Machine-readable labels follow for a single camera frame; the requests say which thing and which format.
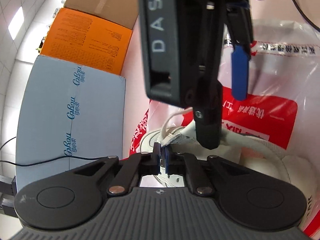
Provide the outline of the orange cardboard box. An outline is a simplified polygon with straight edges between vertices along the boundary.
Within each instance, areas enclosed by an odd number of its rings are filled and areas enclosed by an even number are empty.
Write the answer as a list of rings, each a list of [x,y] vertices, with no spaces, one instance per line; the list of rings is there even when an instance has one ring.
[[[132,30],[84,12],[61,8],[40,54],[120,75]]]

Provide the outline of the brown cardboard box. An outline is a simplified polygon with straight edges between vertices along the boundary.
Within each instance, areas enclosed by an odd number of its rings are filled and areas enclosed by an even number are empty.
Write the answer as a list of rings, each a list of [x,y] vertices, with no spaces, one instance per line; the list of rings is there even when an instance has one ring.
[[[64,7],[91,14],[133,29],[138,17],[138,0],[66,0]]]

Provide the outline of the white sneaker with stripes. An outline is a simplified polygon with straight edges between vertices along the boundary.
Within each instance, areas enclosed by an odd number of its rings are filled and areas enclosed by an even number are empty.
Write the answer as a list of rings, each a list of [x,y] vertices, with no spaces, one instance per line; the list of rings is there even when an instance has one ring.
[[[206,160],[217,155],[277,179],[285,180],[308,195],[317,190],[317,179],[311,163],[301,157],[287,154],[281,147],[252,135],[240,135],[222,130],[218,148],[208,150],[196,140],[195,122],[187,126],[163,126],[148,132],[140,141],[140,152],[152,152],[154,144],[170,146],[177,153],[192,153]]]

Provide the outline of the light blue cardboard box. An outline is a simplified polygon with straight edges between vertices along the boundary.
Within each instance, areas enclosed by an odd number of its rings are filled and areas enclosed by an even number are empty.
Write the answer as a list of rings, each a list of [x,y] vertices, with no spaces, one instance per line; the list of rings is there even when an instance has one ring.
[[[26,185],[123,151],[123,77],[37,57],[16,138],[16,183]]]

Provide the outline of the black power strip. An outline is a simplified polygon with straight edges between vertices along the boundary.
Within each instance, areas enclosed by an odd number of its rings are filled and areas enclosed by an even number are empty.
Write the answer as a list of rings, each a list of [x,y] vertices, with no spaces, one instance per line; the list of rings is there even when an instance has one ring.
[[[0,205],[1,214],[17,218],[14,208],[14,198],[17,194],[16,177],[0,175]]]

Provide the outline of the red white plastic bag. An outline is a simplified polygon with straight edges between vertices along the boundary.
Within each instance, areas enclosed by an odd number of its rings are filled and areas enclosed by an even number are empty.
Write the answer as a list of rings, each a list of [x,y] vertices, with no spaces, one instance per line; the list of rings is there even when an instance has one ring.
[[[319,36],[296,22],[263,20],[254,22],[254,36],[248,94],[238,101],[231,90],[231,39],[224,35],[219,71],[222,129],[264,139],[311,163],[317,190],[304,194],[307,210],[300,227],[319,239]],[[130,153],[140,152],[146,133],[164,125],[185,127],[192,121],[191,111],[150,101]]]

